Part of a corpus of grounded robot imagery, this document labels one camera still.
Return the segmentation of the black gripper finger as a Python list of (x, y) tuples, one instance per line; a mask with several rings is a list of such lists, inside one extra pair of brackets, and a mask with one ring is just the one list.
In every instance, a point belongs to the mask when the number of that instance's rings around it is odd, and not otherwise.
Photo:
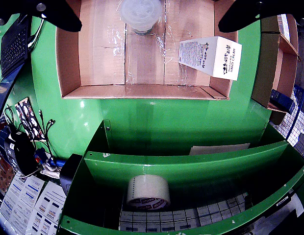
[(291, 14), (296, 23), (304, 26), (304, 0), (236, 0), (220, 19), (218, 28), (230, 33), (281, 14)]
[(79, 17), (64, 0), (0, 0), (0, 25), (18, 13), (44, 19), (69, 32), (82, 28)]

